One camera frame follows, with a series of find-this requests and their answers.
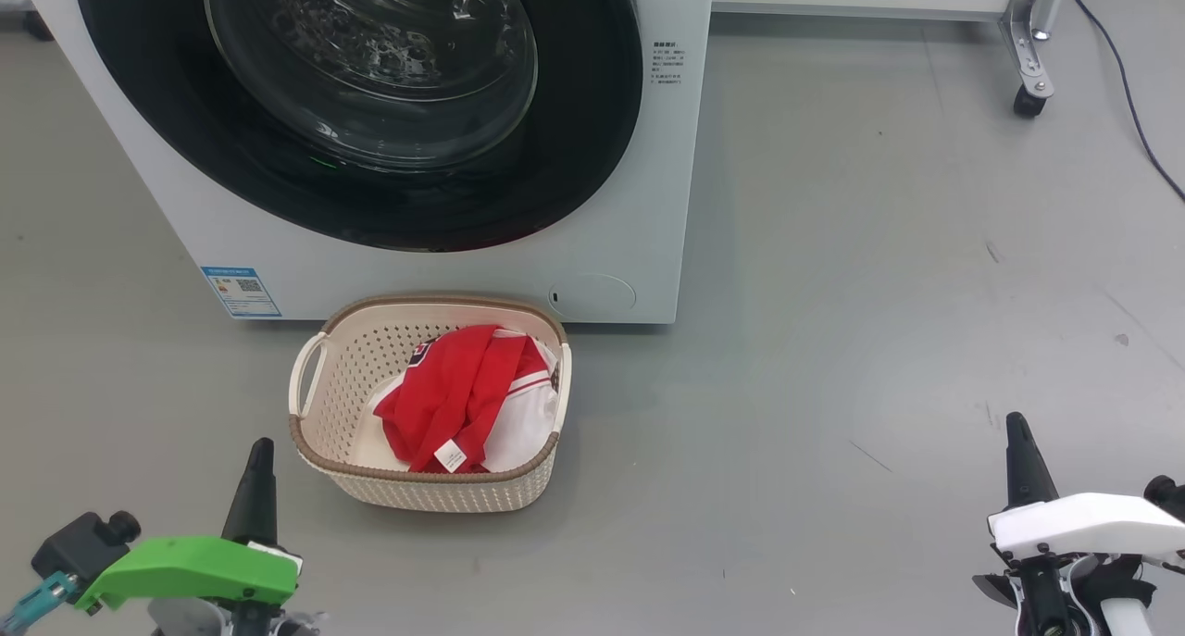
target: clothing tag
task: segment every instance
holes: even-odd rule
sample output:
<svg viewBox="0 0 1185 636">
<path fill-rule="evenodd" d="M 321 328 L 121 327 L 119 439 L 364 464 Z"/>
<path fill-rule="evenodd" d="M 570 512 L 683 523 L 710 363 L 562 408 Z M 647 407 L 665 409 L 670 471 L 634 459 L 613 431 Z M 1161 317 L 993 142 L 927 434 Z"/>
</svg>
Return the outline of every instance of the clothing tag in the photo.
<svg viewBox="0 0 1185 636">
<path fill-rule="evenodd" d="M 455 473 L 456 468 L 461 467 L 468 458 L 461 447 L 456 445 L 456 442 L 449 439 L 436 450 L 436 460 L 440 460 L 441 464 L 444 465 L 444 471 Z"/>
</svg>

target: metal bracket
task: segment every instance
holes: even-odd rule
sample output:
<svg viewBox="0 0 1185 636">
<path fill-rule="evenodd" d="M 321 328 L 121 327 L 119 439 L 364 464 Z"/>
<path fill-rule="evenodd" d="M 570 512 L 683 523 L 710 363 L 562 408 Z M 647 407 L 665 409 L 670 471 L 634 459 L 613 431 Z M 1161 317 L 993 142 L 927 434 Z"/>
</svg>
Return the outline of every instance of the metal bracket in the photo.
<svg viewBox="0 0 1185 636">
<path fill-rule="evenodd" d="M 1020 72 L 1020 81 L 1030 96 L 1053 96 L 1053 82 L 1045 75 L 1045 66 L 1037 54 L 1033 39 L 1049 38 L 1053 14 L 1059 0 L 1008 0 L 1007 11 L 1000 17 L 1000 32 L 1012 53 L 1012 62 Z"/>
</svg>

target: white washing machine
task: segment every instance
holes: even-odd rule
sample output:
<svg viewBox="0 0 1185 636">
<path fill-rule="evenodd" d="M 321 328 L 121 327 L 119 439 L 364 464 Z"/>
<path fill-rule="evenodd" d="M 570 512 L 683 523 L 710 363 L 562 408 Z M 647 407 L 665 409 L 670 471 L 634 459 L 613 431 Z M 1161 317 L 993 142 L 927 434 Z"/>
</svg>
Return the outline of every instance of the white washing machine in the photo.
<svg viewBox="0 0 1185 636">
<path fill-rule="evenodd" d="M 33 2 L 236 319 L 675 319 L 711 0 Z"/>
</svg>

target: gray floor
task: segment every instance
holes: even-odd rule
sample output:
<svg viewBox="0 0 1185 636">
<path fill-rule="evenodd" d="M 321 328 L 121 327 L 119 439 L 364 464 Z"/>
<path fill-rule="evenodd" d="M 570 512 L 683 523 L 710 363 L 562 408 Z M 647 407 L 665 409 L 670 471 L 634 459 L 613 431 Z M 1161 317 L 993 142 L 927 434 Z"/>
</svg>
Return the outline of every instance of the gray floor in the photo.
<svg viewBox="0 0 1185 636">
<path fill-rule="evenodd" d="M 1089 2 L 1185 178 L 1185 0 Z M 991 27 L 717 19 L 679 323 L 578 329 L 547 493 L 446 518 L 301 463 L 283 392 L 314 327 L 225 319 L 59 51 L 8 26 L 0 598 L 81 510 L 216 534 L 271 435 L 292 605 L 331 635 L 1008 632 L 968 580 L 999 566 L 1004 413 L 1063 493 L 1185 480 L 1185 206 L 1071 6 L 1045 51 L 1058 95 L 1025 122 Z M 1177 632 L 1185 583 L 1148 578 Z"/>
</svg>

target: plastic laundry basket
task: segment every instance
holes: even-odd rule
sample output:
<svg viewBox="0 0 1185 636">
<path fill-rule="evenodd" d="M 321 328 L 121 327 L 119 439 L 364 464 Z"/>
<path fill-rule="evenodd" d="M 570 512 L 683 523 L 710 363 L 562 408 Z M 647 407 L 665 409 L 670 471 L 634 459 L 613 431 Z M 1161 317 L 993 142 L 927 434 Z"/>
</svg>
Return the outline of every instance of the plastic laundry basket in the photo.
<svg viewBox="0 0 1185 636">
<path fill-rule="evenodd" d="M 556 425 L 525 465 L 504 473 L 406 473 L 351 464 L 359 422 L 378 384 L 402 373 L 416 346 L 450 329 L 500 325 L 536 338 L 559 359 Z M 309 362 L 316 358 L 301 399 Z M 534 502 L 551 478 L 568 411 L 572 354 L 564 329 L 524 303 L 444 297 L 367 298 L 339 311 L 296 358 L 288 391 L 289 426 L 305 462 L 371 505 L 412 510 L 491 513 Z"/>
</svg>

